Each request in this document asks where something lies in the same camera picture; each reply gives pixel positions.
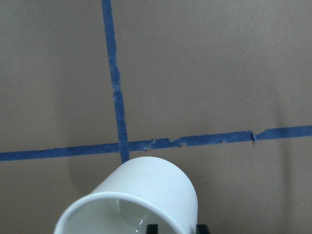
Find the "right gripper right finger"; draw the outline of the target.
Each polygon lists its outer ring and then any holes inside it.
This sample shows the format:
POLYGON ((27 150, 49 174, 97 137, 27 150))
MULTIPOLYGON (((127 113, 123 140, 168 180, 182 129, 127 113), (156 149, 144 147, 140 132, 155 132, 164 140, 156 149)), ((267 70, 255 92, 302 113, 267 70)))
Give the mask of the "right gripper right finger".
POLYGON ((209 234, 209 228, 205 224, 196 225, 196 234, 209 234))

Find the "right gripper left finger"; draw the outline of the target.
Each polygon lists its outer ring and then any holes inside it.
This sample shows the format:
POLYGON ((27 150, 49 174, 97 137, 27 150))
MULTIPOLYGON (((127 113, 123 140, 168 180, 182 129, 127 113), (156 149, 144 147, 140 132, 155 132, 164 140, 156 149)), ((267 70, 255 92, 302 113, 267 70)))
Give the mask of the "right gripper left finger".
POLYGON ((146 234, 158 234, 158 225, 157 224, 147 225, 146 234))

